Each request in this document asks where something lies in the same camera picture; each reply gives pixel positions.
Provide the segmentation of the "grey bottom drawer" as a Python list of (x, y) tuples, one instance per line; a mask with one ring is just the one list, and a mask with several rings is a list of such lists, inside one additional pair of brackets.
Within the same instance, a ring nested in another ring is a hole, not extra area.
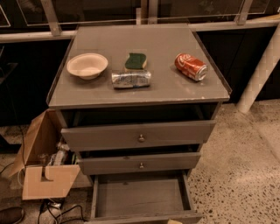
[(85, 224), (197, 224), (185, 171), (96, 175)]

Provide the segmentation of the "grey drawer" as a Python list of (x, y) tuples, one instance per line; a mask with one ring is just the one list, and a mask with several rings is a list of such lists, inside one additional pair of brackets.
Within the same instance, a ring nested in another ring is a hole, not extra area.
[(194, 168), (200, 156), (199, 152), (187, 152), (84, 158), (79, 161), (79, 166), (85, 175), (184, 170)]
[(197, 224), (185, 171), (96, 175), (85, 224)]
[(181, 144), (203, 144), (216, 121), (158, 122), (62, 129), (73, 151), (102, 151)]

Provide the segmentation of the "grey top drawer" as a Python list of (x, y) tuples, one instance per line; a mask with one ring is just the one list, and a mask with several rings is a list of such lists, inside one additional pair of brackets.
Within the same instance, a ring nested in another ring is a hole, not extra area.
[(62, 129), (73, 151), (102, 151), (181, 144), (203, 144), (216, 121), (158, 122)]

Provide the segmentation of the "grey middle drawer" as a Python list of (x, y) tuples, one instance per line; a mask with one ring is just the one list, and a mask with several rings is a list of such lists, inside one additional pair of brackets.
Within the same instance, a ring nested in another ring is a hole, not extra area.
[(85, 175), (184, 170), (194, 168), (200, 156), (199, 152), (187, 152), (84, 158), (79, 161), (79, 166)]

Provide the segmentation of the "grey drawer cabinet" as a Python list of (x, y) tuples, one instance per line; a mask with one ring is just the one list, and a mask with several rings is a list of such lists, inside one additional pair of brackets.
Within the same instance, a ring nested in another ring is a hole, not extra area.
[[(144, 53), (151, 83), (148, 87), (116, 89), (111, 74), (123, 70), (128, 54)], [(62, 129), (141, 123), (175, 123), (214, 120), (229, 91), (214, 65), (206, 78), (195, 82), (174, 65), (179, 53), (209, 62), (195, 34), (184, 24), (84, 26), (77, 31), (67, 57), (99, 53), (108, 67), (94, 80), (82, 80), (61, 71), (49, 98)], [(158, 147), (74, 151), (84, 158), (108, 158), (200, 152), (204, 143)]]

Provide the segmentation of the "plastic bottle in box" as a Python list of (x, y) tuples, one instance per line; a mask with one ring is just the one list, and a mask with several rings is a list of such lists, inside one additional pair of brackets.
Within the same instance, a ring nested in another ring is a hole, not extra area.
[(57, 144), (57, 149), (58, 149), (58, 151), (55, 155), (53, 164), (54, 165), (63, 165), (67, 159), (69, 147), (66, 143), (59, 142)]

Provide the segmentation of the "brown cardboard box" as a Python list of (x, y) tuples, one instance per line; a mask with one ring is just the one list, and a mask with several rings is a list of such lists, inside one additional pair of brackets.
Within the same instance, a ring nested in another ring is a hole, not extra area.
[(46, 110), (31, 121), (10, 175), (25, 168), (23, 200), (65, 198), (72, 188), (90, 187), (88, 177), (77, 164), (46, 166), (59, 142), (61, 125), (56, 112)]

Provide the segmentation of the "silver crushed can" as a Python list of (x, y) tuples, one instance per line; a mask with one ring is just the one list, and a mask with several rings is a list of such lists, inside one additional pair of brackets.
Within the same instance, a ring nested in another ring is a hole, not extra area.
[(111, 74), (114, 88), (143, 88), (151, 84), (151, 73), (147, 70)]

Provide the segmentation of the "red cola can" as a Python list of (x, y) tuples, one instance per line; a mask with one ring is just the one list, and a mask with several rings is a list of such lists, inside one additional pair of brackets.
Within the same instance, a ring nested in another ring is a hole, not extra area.
[(174, 65), (182, 74), (194, 81), (202, 81), (207, 75), (207, 64), (187, 53), (178, 54)]

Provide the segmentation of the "dark brown shoe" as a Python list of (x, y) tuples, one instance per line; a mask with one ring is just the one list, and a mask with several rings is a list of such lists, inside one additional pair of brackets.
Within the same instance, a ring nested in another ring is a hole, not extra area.
[(21, 207), (10, 207), (0, 211), (0, 224), (18, 224), (25, 216)]

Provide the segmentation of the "green yellow sponge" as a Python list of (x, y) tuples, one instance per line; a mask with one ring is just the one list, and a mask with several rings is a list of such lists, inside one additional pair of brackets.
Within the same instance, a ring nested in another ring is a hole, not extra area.
[(126, 70), (143, 70), (147, 65), (147, 57), (144, 53), (130, 52), (124, 68)]

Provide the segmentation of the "beige paper bowl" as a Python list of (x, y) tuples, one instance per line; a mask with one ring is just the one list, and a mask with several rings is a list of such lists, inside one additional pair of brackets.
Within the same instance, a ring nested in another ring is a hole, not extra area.
[(67, 62), (66, 70), (83, 80), (97, 78), (108, 66), (108, 60), (98, 53), (83, 53)]

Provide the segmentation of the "white slanted post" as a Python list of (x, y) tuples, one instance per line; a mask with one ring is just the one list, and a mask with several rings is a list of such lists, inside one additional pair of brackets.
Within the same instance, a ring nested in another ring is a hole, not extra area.
[(277, 62), (280, 60), (280, 24), (271, 37), (255, 71), (253, 72), (240, 100), (236, 104), (237, 109), (246, 114), (261, 92), (264, 84), (273, 72)]

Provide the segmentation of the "metal railing frame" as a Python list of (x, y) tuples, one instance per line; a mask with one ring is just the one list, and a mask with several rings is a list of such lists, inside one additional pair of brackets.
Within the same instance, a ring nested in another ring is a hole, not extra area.
[(3, 43), (70, 39), (79, 26), (186, 24), (196, 32), (279, 24), (280, 0), (0, 0)]

